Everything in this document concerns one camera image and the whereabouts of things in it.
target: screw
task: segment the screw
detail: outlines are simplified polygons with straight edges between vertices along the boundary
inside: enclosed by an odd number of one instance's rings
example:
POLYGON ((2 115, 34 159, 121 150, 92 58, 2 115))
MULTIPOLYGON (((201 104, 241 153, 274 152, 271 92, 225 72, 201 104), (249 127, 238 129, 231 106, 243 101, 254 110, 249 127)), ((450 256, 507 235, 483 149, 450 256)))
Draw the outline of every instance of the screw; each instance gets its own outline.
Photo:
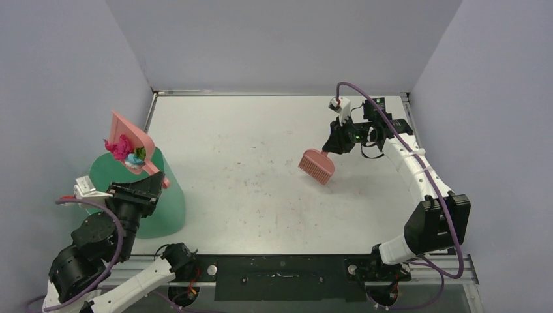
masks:
POLYGON ((357 269, 357 266, 355 264, 351 264, 348 266, 348 273, 350 275, 355 275, 355 270, 357 269))
POLYGON ((217 266, 210 265, 210 266, 207 267, 207 274, 209 276, 213 276, 213 275, 215 275, 215 273, 217 273, 217 266))

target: pink brush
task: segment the pink brush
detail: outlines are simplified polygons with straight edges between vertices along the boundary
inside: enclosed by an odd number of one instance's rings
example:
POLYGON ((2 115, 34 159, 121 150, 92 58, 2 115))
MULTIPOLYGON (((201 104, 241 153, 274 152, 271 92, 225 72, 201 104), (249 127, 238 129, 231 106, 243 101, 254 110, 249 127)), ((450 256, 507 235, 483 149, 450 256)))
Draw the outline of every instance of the pink brush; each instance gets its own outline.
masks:
POLYGON ((303 158, 299 161, 298 166, 324 185, 334 174, 334 163, 332 163, 332 160, 327 155, 328 152, 307 149, 303 153, 303 158))

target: green object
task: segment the green object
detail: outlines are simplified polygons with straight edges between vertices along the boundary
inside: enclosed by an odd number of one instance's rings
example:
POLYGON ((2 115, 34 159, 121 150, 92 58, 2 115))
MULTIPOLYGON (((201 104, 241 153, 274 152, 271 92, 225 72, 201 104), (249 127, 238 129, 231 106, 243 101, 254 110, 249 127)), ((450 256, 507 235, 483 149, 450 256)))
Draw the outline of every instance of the green object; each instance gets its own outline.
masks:
POLYGON ((139 158, 140 160, 145 160, 146 159, 146 148, 142 147, 142 148, 136 148, 134 150, 134 155, 136 155, 137 158, 139 158))
MULTIPOLYGON (((155 149, 152 162, 160 171, 165 172, 165 177, 169 179, 171 185, 167 189, 162 189, 154 213, 140 220, 140 227, 136 233, 136 237, 139 239, 171 235, 179 231, 185 224, 183 190, 159 148, 155 149)), ((128 171, 121 162, 116 161, 111 153, 106 153, 94 161, 89 177, 98 191, 106 191, 111 182, 137 181, 148 177, 148 174, 142 171, 141 174, 135 175, 128 171)), ((92 214, 98 210, 88 209, 87 211, 92 214)))

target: cable tie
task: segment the cable tie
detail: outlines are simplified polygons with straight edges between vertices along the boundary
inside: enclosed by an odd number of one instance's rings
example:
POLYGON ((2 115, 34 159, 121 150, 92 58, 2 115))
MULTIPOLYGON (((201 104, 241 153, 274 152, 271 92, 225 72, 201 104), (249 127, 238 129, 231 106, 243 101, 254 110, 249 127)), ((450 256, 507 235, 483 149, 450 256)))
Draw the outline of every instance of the cable tie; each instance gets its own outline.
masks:
POLYGON ((424 150, 423 148, 419 148, 419 149, 416 149, 416 150, 413 150, 411 152, 407 152, 406 153, 406 156, 413 156, 413 155, 425 155, 426 154, 426 150, 424 150))
POLYGON ((419 175, 420 173, 422 173, 422 172, 424 172, 424 171, 432 171, 432 170, 433 170, 433 169, 432 169, 432 166, 429 165, 428 167, 425 167, 425 168, 423 168, 422 170, 420 170, 420 171, 418 171, 418 172, 416 172, 416 173, 413 173, 413 176, 419 175))

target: brush bristles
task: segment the brush bristles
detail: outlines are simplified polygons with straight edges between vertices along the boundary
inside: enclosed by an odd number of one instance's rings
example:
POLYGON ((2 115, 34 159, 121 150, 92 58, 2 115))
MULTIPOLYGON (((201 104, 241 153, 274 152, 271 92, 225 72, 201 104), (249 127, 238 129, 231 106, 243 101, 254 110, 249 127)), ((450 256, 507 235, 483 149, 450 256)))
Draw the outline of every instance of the brush bristles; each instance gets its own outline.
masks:
POLYGON ((331 176, 331 174, 320 168, 315 162, 305 156, 301 158, 301 161, 299 161, 298 167, 323 185, 328 183, 331 176))

